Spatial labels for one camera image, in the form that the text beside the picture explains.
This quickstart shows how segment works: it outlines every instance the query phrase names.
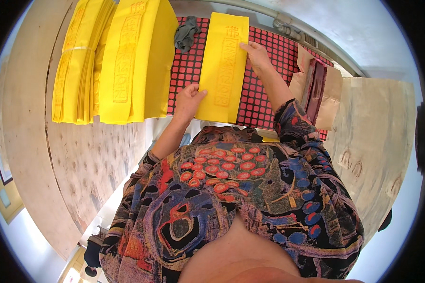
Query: red and black grid mat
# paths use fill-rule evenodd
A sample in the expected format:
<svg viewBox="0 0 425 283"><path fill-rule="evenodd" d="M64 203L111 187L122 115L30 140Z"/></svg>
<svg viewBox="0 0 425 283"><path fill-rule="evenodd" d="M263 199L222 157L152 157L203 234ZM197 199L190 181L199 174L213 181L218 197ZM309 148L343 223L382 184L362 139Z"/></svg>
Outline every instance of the red and black grid mat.
<svg viewBox="0 0 425 283"><path fill-rule="evenodd" d="M183 24L186 17L178 17L179 24ZM200 71L202 69L203 54L208 35L209 19L197 18L197 25L201 32L195 35L194 44L186 54L181 54L176 49L172 66L169 105L167 114L173 115L176 106L176 94L182 91L185 86L200 81ZM287 85L291 82L294 72L299 72L297 66L298 44L285 37L271 33L269 31L249 27L249 41L255 41L264 46L268 56L275 66L275 69L283 77ZM324 63L334 66L329 60L319 54L306 50ZM250 65L246 65L244 82L242 84L241 102L235 124L273 130L274 113L271 103L268 100L263 84L258 79ZM327 131L319 130L320 138L325 140Z"/></svg>

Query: patterned blouse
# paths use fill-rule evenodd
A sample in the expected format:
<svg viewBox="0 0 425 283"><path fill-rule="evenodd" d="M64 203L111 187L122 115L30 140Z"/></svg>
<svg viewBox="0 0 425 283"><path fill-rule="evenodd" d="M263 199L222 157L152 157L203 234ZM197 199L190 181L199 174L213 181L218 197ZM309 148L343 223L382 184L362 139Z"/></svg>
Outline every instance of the patterned blouse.
<svg viewBox="0 0 425 283"><path fill-rule="evenodd" d="M299 102L281 106L274 124L280 143L251 128L205 127L163 160L148 152L101 248L109 282L176 282L237 211L302 277L345 278L363 244L356 207Z"/></svg>

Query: stack of yellow paper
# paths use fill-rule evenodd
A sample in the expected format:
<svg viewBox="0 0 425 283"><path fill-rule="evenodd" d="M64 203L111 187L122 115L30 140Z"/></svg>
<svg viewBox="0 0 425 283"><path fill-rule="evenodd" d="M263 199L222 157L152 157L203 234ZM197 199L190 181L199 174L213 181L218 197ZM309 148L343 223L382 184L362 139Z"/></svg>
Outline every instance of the stack of yellow paper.
<svg viewBox="0 0 425 283"><path fill-rule="evenodd" d="M93 88L90 90L93 92L93 116L99 115L99 80L101 78L102 59L104 58L104 50L106 48L107 36L109 34L110 25L112 24L113 16L117 8L117 4L113 5L112 12L110 13L109 19L106 22L104 31L102 32L101 38L95 51L95 64L93 67Z"/></svg>
<svg viewBox="0 0 425 283"><path fill-rule="evenodd" d="M99 84L100 121L165 117L178 21L168 0L121 0L113 17Z"/></svg>
<svg viewBox="0 0 425 283"><path fill-rule="evenodd" d="M113 4L113 0L80 0L77 3L55 77L52 121L79 125L93 122L90 88L94 50Z"/></svg>
<svg viewBox="0 0 425 283"><path fill-rule="evenodd" d="M208 90L208 95L198 107L197 119L236 122L247 60L239 43L248 41L248 17L211 14L200 73L200 90Z"/></svg>

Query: brown envelope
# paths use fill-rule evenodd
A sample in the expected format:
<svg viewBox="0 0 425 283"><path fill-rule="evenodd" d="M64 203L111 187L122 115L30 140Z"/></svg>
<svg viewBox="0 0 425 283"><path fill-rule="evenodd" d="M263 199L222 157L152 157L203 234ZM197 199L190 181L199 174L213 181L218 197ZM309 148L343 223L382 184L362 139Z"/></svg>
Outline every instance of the brown envelope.
<svg viewBox="0 0 425 283"><path fill-rule="evenodd" d="M302 101L307 81L307 71L309 70L310 60L313 58L312 54L298 44L297 64L299 66L299 72L293 73L289 89L293 93L294 97L299 101ZM318 117L316 118L315 124L317 129L323 130L332 129L332 123L334 122L335 115L339 110L343 85L341 72L331 66L328 66L327 68L328 70L326 73L323 99L321 100L321 106L319 107Z"/></svg>

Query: wooden board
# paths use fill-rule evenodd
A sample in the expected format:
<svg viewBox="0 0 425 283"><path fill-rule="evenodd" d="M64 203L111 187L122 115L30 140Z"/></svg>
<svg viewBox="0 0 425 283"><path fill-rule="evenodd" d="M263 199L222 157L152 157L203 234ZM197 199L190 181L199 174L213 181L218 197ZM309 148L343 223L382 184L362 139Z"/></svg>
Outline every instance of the wooden board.
<svg viewBox="0 0 425 283"><path fill-rule="evenodd" d="M76 2L34 1L11 51L2 103L4 144L17 189L64 260L145 152L144 123L51 122L54 77Z"/></svg>
<svg viewBox="0 0 425 283"><path fill-rule="evenodd" d="M3 137L2 107L3 107L3 87L5 85L6 68L8 67L9 55L7 55L0 66L0 155L5 171L9 171L8 155L6 154L5 139Z"/></svg>
<svg viewBox="0 0 425 283"><path fill-rule="evenodd" d="M52 93L69 21L60 29L47 77L46 125L52 166L66 207L84 233L117 186L145 153L145 122L89 125L51 121Z"/></svg>
<svg viewBox="0 0 425 283"><path fill-rule="evenodd" d="M35 0L17 33L3 91L3 135L23 204L64 259L81 237L58 189L47 150L45 93L54 42L72 1Z"/></svg>
<svg viewBox="0 0 425 283"><path fill-rule="evenodd" d="M411 83L344 78L340 109L324 146L363 222L365 242L400 190L414 141Z"/></svg>

